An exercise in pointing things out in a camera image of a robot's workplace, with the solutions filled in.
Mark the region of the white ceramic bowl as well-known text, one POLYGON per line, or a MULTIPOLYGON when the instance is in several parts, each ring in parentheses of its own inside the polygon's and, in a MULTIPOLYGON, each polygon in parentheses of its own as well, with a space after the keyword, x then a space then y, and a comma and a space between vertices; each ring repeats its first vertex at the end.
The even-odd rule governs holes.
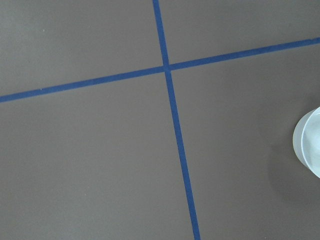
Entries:
POLYGON ((320 177, 320 108, 305 114, 296 124, 292 145, 298 160, 320 177))

